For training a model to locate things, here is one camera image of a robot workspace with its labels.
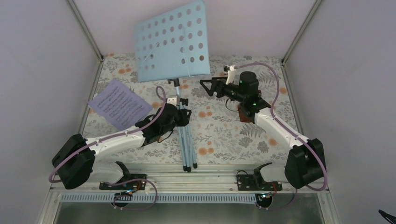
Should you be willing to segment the brown wooden metronome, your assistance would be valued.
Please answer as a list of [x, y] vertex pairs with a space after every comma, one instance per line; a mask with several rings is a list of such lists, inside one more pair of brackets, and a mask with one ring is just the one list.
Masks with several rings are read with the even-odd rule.
[[240, 122], [255, 123], [256, 112], [254, 105], [240, 103], [238, 105], [238, 113], [239, 113]]

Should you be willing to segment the light blue music stand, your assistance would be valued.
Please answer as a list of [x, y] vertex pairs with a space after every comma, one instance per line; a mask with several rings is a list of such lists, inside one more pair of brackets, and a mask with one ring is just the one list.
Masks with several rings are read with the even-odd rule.
[[[139, 82], [166, 80], [180, 98], [178, 109], [188, 109], [181, 79], [210, 73], [205, 3], [197, 0], [137, 24], [134, 44]], [[183, 170], [197, 168], [189, 124], [177, 127]]]

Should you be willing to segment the lilac sheet music page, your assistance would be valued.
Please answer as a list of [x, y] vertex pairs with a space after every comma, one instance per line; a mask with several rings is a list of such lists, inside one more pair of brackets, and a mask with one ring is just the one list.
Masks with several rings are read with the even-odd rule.
[[153, 109], [148, 102], [116, 78], [90, 100], [88, 105], [119, 131], [134, 126]]

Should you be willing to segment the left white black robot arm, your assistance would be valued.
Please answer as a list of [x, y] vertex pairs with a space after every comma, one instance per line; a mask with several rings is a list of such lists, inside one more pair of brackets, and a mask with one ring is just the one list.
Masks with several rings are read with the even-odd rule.
[[178, 109], [166, 103], [156, 114], [147, 116], [134, 126], [114, 134], [96, 138], [84, 138], [81, 134], [71, 136], [53, 157], [51, 163], [66, 189], [75, 189], [86, 182], [105, 181], [118, 189], [130, 183], [126, 167], [116, 161], [111, 164], [101, 160], [117, 152], [158, 143], [175, 127], [189, 124], [191, 110]]

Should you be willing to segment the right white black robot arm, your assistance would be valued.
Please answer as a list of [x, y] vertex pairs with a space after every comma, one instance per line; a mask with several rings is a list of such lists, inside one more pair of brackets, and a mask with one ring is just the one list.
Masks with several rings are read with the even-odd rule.
[[231, 83], [225, 77], [201, 80], [200, 84], [209, 96], [227, 97], [239, 102], [242, 115], [266, 131], [286, 150], [286, 160], [267, 162], [258, 168], [253, 177], [257, 189], [264, 190], [271, 182], [287, 182], [300, 189], [321, 178], [324, 179], [323, 186], [327, 186], [323, 144], [318, 139], [301, 135], [275, 114], [272, 106], [261, 97], [255, 73], [242, 72], [238, 84]]

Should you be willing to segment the floral patterned table mat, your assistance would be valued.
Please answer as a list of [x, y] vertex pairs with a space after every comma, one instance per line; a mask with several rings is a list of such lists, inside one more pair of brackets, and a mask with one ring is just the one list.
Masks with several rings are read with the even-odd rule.
[[[296, 127], [288, 90], [281, 69], [281, 60], [269, 56], [211, 56], [211, 74], [223, 76], [224, 65], [241, 65], [244, 71], [257, 75], [263, 98], [274, 104], [274, 111], [291, 127]], [[175, 93], [174, 86], [166, 81], [138, 82], [137, 66], [133, 54], [109, 54], [104, 59], [96, 93], [101, 93], [114, 78], [153, 107], [155, 113], [161, 100], [155, 93], [162, 86], [167, 95]], [[181, 94], [189, 100], [192, 110], [190, 127], [199, 165], [207, 164], [263, 164], [287, 158], [286, 150], [262, 128], [242, 123], [236, 112], [237, 102], [227, 98], [208, 96], [194, 77], [181, 80]], [[180, 140], [177, 132], [166, 134], [160, 143], [130, 148], [105, 158], [105, 162], [181, 164]]]

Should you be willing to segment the black object bottom right corner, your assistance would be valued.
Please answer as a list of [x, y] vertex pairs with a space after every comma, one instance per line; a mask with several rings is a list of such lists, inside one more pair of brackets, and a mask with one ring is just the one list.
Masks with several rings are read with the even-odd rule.
[[396, 224], [396, 217], [383, 211], [383, 210], [378, 210], [379, 214], [390, 224]]

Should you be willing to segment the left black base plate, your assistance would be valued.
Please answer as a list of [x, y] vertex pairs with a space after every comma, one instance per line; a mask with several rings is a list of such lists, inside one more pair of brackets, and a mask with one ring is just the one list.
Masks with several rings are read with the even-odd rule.
[[[128, 180], [132, 180], [132, 179], [146, 179], [147, 175], [146, 174], [131, 174], [130, 177], [122, 177], [117, 183], [122, 183], [122, 182], [126, 182]], [[103, 182], [101, 182], [99, 184], [99, 189], [100, 190], [117, 190], [117, 191], [140, 191], [140, 190], [145, 190], [146, 187], [146, 181], [135, 181], [135, 182], [128, 182], [128, 183], [124, 183], [122, 185], [117, 185], [117, 186], [112, 186], [112, 185], [108, 185], [105, 184]]]

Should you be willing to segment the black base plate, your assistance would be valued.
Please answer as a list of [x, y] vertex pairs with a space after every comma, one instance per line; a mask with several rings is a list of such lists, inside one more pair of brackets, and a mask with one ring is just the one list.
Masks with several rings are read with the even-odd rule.
[[[130, 177], [122, 177], [117, 183], [122, 183], [122, 182], [126, 182], [128, 180], [132, 180], [132, 179], [146, 179], [147, 175], [146, 174], [131, 174]], [[101, 182], [99, 184], [99, 189], [100, 190], [117, 190], [117, 191], [140, 191], [140, 190], [145, 190], [146, 187], [146, 181], [135, 181], [135, 182], [128, 182], [128, 183], [124, 183], [122, 185], [117, 185], [117, 186], [112, 186], [112, 185], [108, 185], [105, 184], [103, 182]]]
[[254, 178], [254, 175], [237, 174], [238, 191], [282, 191], [283, 186], [279, 182], [265, 182], [261, 177]]

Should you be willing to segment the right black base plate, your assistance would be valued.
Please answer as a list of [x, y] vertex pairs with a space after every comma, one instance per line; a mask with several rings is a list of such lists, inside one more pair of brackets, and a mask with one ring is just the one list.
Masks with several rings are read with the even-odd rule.
[[238, 191], [282, 191], [283, 186], [279, 182], [265, 182], [261, 177], [254, 178], [254, 175], [237, 174]]

